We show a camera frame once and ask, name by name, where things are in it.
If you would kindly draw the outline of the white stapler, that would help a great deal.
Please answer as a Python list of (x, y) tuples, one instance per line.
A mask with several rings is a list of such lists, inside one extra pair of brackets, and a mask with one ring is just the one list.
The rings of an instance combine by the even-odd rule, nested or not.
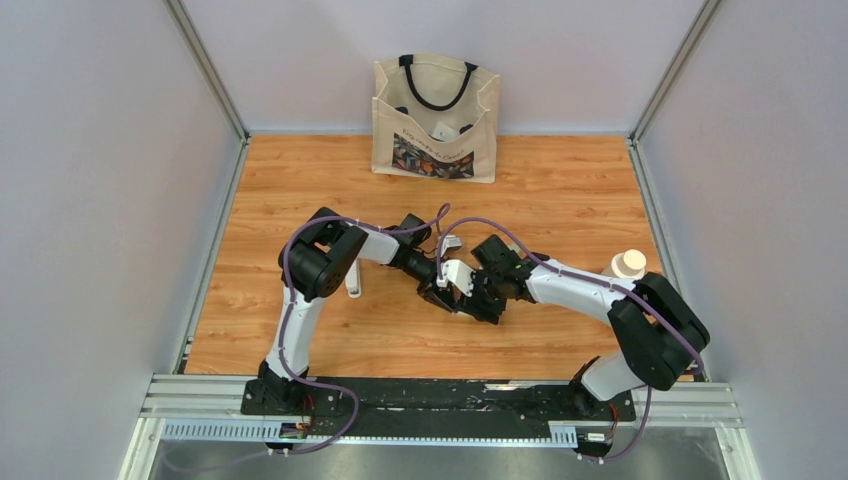
[(359, 298), (362, 294), (360, 262), (355, 260), (345, 276), (345, 288), (350, 298)]

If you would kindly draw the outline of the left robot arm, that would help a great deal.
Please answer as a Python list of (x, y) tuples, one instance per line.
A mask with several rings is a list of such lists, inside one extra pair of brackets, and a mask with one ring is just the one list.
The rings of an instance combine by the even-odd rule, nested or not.
[(437, 284), (436, 259), (421, 249), (449, 210), (443, 205), (426, 222), (409, 214), (390, 227), (376, 227), (319, 208), (286, 243), (278, 257), (284, 300), (277, 338), (246, 383), (241, 412), (245, 415), (294, 415), (310, 406), (317, 391), (306, 385), (309, 350), (326, 299), (342, 285), (358, 260), (370, 260), (402, 271), (418, 282), (425, 301), (451, 313), (457, 297)]

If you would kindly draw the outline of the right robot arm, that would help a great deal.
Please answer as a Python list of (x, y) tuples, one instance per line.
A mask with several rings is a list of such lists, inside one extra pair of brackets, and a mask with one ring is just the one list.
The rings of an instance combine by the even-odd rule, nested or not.
[(520, 255), (492, 235), (472, 249), (478, 269), (460, 297), (462, 312), (496, 323), (509, 300), (555, 305), (608, 325), (617, 351), (584, 364), (569, 383), (568, 404), (598, 417), (611, 399), (646, 386), (668, 391), (698, 364), (710, 334), (661, 274), (615, 278), (569, 267), (546, 255)]

